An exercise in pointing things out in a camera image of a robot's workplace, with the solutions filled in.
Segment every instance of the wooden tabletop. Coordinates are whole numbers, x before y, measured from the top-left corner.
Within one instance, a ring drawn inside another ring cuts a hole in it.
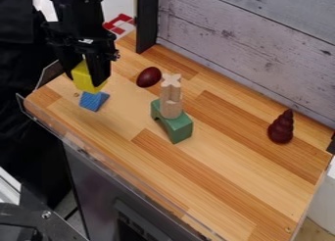
[[[98,113],[78,106],[79,91],[63,75],[30,94],[26,108],[99,150],[108,158],[87,151],[111,169],[132,173],[130,182],[205,236],[215,240],[194,218],[227,240],[289,240],[330,162],[332,130],[295,113],[292,142],[274,144],[266,129],[285,107],[163,46],[138,55],[134,44],[134,34],[118,41],[121,59],[104,88],[111,98]],[[135,84],[151,66],[183,76],[195,128],[176,145],[150,118],[159,85]]]

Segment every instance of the wood grain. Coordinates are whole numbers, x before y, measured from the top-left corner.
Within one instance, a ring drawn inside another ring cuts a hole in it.
[[[170,0],[167,34],[160,43],[335,127],[333,45],[220,0]]]
[[[104,89],[111,98],[98,113],[78,107],[64,76],[30,94],[26,108],[212,240],[290,240],[331,159],[331,129],[296,113],[294,140],[275,145],[266,128],[285,107],[163,46],[134,54],[133,36],[118,42],[124,58],[113,63]],[[195,126],[176,145],[150,118],[159,84],[135,84],[150,66],[183,76]]]
[[[222,0],[335,44],[333,0]]]

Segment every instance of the weathered wooden wall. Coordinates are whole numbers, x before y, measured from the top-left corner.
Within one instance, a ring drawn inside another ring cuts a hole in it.
[[[335,128],[335,10],[315,3],[160,0],[158,42]]]

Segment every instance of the green block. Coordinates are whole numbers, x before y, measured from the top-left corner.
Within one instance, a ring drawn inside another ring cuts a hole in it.
[[[178,143],[192,135],[193,121],[187,114],[183,112],[175,120],[165,119],[161,115],[160,100],[155,100],[151,103],[151,118],[162,122],[172,143]]]

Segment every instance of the yellow cube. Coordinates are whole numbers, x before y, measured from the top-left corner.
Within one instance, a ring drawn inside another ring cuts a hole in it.
[[[86,60],[81,61],[73,70],[72,70],[72,78],[75,87],[82,91],[87,91],[92,94],[98,93],[107,83],[105,80],[98,87],[95,87],[92,83],[92,77],[89,75],[88,67],[86,64]]]

